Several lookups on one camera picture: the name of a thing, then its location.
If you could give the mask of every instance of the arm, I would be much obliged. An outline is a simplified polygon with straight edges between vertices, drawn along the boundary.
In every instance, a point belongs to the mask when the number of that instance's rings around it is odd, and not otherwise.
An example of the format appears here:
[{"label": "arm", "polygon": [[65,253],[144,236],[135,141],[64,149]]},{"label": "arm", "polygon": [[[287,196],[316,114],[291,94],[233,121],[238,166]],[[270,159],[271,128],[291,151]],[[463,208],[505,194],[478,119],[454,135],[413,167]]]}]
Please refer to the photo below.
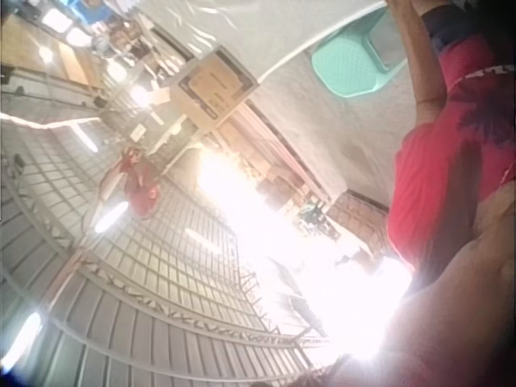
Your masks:
[{"label": "arm", "polygon": [[387,0],[409,61],[417,124],[431,123],[444,107],[447,90],[425,25],[411,0]]}]

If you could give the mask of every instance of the red shirt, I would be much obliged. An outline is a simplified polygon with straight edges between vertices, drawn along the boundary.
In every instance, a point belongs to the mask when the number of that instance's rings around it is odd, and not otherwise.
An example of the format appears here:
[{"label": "red shirt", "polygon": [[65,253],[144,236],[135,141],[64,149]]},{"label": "red shirt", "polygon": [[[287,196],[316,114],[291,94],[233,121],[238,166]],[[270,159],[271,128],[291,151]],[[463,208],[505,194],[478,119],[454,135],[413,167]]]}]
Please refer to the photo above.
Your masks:
[{"label": "red shirt", "polygon": [[415,269],[435,232],[449,166],[464,141],[481,147],[481,201],[514,179],[514,66],[498,65],[479,35],[451,46],[439,61],[447,103],[433,123],[403,140],[387,226],[392,245]]}]

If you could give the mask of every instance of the person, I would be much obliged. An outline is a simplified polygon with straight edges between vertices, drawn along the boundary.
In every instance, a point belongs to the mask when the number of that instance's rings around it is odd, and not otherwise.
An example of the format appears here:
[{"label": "person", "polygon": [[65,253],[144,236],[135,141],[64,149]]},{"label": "person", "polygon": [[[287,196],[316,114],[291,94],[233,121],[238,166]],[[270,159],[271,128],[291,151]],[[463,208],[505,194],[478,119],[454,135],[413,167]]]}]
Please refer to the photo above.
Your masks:
[{"label": "person", "polygon": [[514,183],[514,29],[486,15],[479,23],[447,0],[387,3],[416,102],[415,129],[396,155],[387,232],[414,271],[413,293],[479,235],[477,211]]},{"label": "person", "polygon": [[95,203],[82,216],[82,232],[87,233],[98,221],[104,205],[124,175],[127,176],[124,193],[130,208],[138,217],[148,218],[160,196],[154,172],[153,166],[142,160],[142,152],[138,148],[129,147],[123,151],[121,158],[102,178]]},{"label": "person", "polygon": [[489,70],[512,48],[500,40],[493,52],[447,2],[387,3],[418,106],[398,155],[389,234],[416,277],[427,271],[372,359],[339,360],[289,387],[514,386],[514,75]]}]

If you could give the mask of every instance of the bright light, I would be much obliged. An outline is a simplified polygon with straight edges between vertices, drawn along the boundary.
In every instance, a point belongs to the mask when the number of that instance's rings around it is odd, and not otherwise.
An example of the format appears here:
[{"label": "bright light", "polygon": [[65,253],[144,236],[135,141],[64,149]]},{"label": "bright light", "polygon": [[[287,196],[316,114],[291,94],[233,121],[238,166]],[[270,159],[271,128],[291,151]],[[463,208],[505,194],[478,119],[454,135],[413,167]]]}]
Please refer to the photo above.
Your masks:
[{"label": "bright light", "polygon": [[[299,268],[304,261],[296,281],[321,319],[330,349],[360,358],[374,356],[411,281],[401,262],[385,258],[373,276],[354,262],[336,268],[338,258],[358,250],[356,238],[338,243],[325,237],[303,239],[287,220],[264,204],[245,175],[226,157],[204,151],[198,185],[238,235],[241,263],[260,274],[262,293],[278,291],[268,277],[270,269],[263,257],[271,256],[290,269]],[[274,318],[275,306],[269,304],[266,298],[261,303]],[[278,317],[275,323],[282,320]]]},{"label": "bright light", "polygon": [[117,82],[121,82],[127,77],[127,70],[115,61],[111,61],[107,65],[107,73]]},{"label": "bright light", "polygon": [[86,133],[79,127],[79,125],[77,125],[76,123],[73,123],[72,125],[70,125],[70,127],[72,128],[73,133],[75,133],[77,135],[77,137],[79,137],[79,139],[81,139],[81,141],[84,143],[84,145],[86,147],[88,147],[91,152],[93,152],[93,153],[98,152],[97,145],[95,145],[95,143],[91,140],[90,137],[88,137],[86,135]]},{"label": "bright light", "polygon": [[202,235],[199,235],[197,232],[190,230],[189,228],[187,228],[185,232],[190,238],[198,241],[202,246],[204,246],[214,254],[222,254],[222,250],[219,246],[216,246],[215,244],[211,243],[208,239],[206,239]]},{"label": "bright light", "polygon": [[54,54],[50,50],[50,48],[40,47],[39,53],[40,53],[40,57],[41,57],[41,59],[43,60],[44,63],[51,63],[52,62]]},{"label": "bright light", "polygon": [[102,219],[100,219],[95,226],[95,232],[100,234],[113,226],[113,224],[117,221],[118,218],[122,216],[124,212],[126,212],[127,208],[129,208],[129,202],[121,202],[116,205],[116,207],[104,215]]},{"label": "bright light", "polygon": [[45,14],[41,23],[62,34],[70,28],[73,21],[66,17],[66,15],[61,14],[57,9],[52,8]]},{"label": "bright light", "polygon": [[15,123],[16,125],[23,125],[25,127],[31,127],[32,129],[40,129],[40,130],[47,130],[47,129],[56,129],[58,127],[67,127],[69,125],[72,125],[74,123],[91,123],[93,121],[100,121],[99,117],[92,117],[89,119],[69,119],[67,121],[55,121],[54,123],[35,123],[33,121],[27,121],[26,119],[21,119],[20,117],[16,117],[13,115],[8,115],[5,113],[2,113],[0,111],[0,119],[4,121],[11,121],[12,123]]},{"label": "bright light", "polygon": [[36,312],[31,314],[16,336],[13,345],[7,354],[0,360],[2,373],[8,373],[22,357],[23,353],[31,346],[41,330],[41,317]]},{"label": "bright light", "polygon": [[314,260],[306,275],[309,278],[302,282],[303,292],[331,342],[339,346],[341,353],[372,358],[410,284],[411,276],[405,266],[384,258],[377,272],[369,276],[354,262],[331,270]]},{"label": "bright light", "polygon": [[131,97],[141,107],[147,107],[151,104],[151,96],[142,86],[136,85],[133,87]]},{"label": "bright light", "polygon": [[89,47],[91,45],[91,36],[82,29],[74,27],[66,35],[66,41],[75,47]]}]

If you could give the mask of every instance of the floor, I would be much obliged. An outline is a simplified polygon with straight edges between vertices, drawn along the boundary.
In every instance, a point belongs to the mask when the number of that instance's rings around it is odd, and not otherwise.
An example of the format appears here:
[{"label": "floor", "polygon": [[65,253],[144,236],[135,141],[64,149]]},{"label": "floor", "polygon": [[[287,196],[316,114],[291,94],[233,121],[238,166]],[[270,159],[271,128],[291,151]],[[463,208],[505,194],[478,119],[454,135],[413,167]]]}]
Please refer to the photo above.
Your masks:
[{"label": "floor", "polygon": [[320,82],[303,52],[265,79],[252,99],[332,198],[349,188],[390,204],[394,156],[414,121],[407,67],[378,92],[343,99]]}]

